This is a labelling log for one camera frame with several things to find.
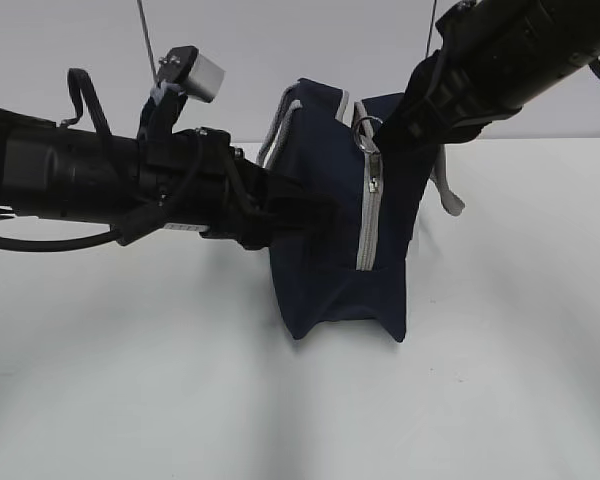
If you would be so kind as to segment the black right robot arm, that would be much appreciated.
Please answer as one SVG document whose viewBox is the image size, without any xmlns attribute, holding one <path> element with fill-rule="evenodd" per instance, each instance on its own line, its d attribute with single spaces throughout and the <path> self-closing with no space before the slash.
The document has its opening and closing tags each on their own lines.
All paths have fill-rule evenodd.
<svg viewBox="0 0 600 480">
<path fill-rule="evenodd" d="M 460 1 L 374 142 L 384 154 L 463 144 L 600 57 L 600 1 Z"/>
</svg>

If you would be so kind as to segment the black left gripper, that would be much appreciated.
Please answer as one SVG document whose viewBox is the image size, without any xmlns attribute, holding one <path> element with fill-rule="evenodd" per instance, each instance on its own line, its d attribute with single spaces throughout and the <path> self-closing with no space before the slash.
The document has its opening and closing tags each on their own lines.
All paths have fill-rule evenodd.
<svg viewBox="0 0 600 480">
<path fill-rule="evenodd" d="M 220 130 L 185 130 L 141 142 L 148 167 L 172 177 L 157 197 L 129 214 L 129 240 L 169 224 L 205 239 L 233 240 L 261 250 L 280 239 L 313 235 L 336 218 L 337 202 L 298 179 L 247 160 Z"/>
</svg>

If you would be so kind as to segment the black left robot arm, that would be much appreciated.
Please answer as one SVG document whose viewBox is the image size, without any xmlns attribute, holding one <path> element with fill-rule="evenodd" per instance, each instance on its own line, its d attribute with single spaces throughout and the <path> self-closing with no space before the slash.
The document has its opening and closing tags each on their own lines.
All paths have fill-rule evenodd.
<svg viewBox="0 0 600 480">
<path fill-rule="evenodd" d="M 336 212 L 329 196 L 250 162 L 222 130 L 102 140 L 0 108 L 0 218 L 103 224 L 96 241 L 122 245 L 190 229 L 259 250 L 315 234 Z"/>
</svg>

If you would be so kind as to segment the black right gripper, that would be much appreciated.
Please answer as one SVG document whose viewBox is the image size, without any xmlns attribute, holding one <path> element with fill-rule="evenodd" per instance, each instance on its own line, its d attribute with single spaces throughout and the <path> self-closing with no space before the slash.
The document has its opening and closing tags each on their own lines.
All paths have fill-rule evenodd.
<svg viewBox="0 0 600 480">
<path fill-rule="evenodd" d="M 374 134 L 379 149 L 420 149 L 461 144 L 478 138 L 489 125 L 512 118 L 520 107 L 506 107 L 476 89 L 472 80 L 441 47 L 418 65 L 404 93 L 377 97 L 374 112 L 381 126 Z"/>
</svg>

